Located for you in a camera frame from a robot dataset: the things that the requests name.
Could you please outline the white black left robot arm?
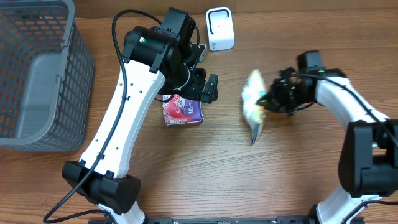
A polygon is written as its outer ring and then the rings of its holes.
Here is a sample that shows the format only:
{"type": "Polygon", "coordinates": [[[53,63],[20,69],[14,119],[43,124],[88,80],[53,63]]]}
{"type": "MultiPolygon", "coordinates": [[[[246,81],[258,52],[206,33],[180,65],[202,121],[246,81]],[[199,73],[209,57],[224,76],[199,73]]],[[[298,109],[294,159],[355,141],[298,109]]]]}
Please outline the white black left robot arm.
{"type": "Polygon", "coordinates": [[[129,175],[137,134],[156,95],[180,95],[211,103],[218,98],[218,77],[197,67],[200,44],[187,12],[170,8],[155,27],[137,26],[115,50],[118,85],[95,134],[77,161],[67,161],[62,177],[72,192],[84,196],[106,223],[144,223],[137,204],[140,179],[129,175]]]}

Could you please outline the red purple snack packet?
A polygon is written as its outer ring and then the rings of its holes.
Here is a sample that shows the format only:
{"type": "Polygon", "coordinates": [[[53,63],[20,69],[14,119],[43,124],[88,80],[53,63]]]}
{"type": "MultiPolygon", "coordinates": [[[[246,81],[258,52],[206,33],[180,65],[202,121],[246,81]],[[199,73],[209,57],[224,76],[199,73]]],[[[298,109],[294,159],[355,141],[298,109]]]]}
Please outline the red purple snack packet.
{"type": "Polygon", "coordinates": [[[162,96],[162,112],[167,126],[201,124],[204,122],[201,102],[174,94],[162,96]]]}

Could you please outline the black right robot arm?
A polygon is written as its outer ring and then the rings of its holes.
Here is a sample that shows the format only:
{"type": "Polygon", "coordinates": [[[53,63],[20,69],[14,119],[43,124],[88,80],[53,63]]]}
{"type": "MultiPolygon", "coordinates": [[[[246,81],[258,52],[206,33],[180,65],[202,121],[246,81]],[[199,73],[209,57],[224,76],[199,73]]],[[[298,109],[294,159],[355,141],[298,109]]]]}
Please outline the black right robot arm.
{"type": "Polygon", "coordinates": [[[261,133],[267,112],[293,115],[314,104],[340,123],[345,139],[338,163],[339,184],[306,216],[277,218],[277,223],[362,223],[360,212],[385,205],[397,191],[397,121],[371,106],[338,68],[326,68],[319,51],[297,57],[297,68],[279,72],[266,86],[253,70],[243,87],[243,115],[252,139],[261,133]]]}

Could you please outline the yellow orange snack bag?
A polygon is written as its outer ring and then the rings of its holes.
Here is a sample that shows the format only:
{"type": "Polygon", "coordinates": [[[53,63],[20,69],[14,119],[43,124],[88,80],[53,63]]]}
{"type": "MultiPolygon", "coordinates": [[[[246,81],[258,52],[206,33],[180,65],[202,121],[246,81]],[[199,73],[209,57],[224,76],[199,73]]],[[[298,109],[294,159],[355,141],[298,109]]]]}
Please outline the yellow orange snack bag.
{"type": "Polygon", "coordinates": [[[262,106],[257,104],[257,101],[265,96],[267,89],[260,70],[253,70],[243,87],[241,98],[243,101],[243,116],[249,125],[252,140],[254,145],[258,139],[264,125],[266,111],[262,106]]]}

